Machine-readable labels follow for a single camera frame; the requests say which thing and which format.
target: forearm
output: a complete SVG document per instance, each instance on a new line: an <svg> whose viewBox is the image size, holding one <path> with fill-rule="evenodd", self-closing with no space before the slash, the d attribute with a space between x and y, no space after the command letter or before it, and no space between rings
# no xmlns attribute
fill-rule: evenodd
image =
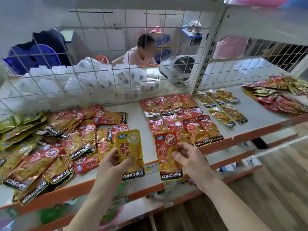
<svg viewBox="0 0 308 231"><path fill-rule="evenodd" d="M67 231L97 231L99 223L111 205L112 195L92 190L71 221Z"/></svg>
<svg viewBox="0 0 308 231"><path fill-rule="evenodd" d="M222 181L213 180L202 190L214 203L229 231L270 231L263 221Z"/></svg>

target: left hand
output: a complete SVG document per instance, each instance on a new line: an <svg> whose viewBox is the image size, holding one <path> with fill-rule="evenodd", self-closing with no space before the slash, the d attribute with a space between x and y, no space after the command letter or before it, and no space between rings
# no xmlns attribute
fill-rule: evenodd
<svg viewBox="0 0 308 231"><path fill-rule="evenodd" d="M108 155L102 159L98 166L97 175L91 193L102 195L108 193L108 197L116 193L119 185L122 182L122 177L128 168L133 165L134 159L128 158L123 160L122 163L115 165L118 161L118 150L112 149Z"/></svg>

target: hand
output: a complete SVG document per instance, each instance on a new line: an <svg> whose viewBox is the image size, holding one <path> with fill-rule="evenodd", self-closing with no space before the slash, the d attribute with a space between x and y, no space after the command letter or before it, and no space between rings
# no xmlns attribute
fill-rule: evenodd
<svg viewBox="0 0 308 231"><path fill-rule="evenodd" d="M117 164L118 161L118 150L114 148L99 164L91 193L102 195L104 194L103 191L108 192L108 196L111 196L111 201L122 182L123 174L133 165L134 162L133 158L125 159L120 164Z"/></svg>
<svg viewBox="0 0 308 231"><path fill-rule="evenodd" d="M206 188L210 186L209 184L214 181L221 181L199 149L188 143L178 143L177 146L180 153L174 151L172 157L184 167L200 190L206 193Z"/></svg>

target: black and white machine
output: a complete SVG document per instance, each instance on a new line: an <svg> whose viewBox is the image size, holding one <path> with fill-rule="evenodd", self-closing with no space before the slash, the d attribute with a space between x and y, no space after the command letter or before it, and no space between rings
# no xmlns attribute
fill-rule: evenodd
<svg viewBox="0 0 308 231"><path fill-rule="evenodd" d="M171 78L171 83L185 82L189 79L195 56L179 55L160 62L160 73Z"/></svg>

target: orange basket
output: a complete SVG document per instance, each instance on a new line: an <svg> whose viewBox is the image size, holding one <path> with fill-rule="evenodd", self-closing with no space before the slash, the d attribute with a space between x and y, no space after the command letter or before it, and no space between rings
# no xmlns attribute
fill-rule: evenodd
<svg viewBox="0 0 308 231"><path fill-rule="evenodd" d="M109 64L109 60L106 56L97 56L95 60L101 62L102 64Z"/></svg>

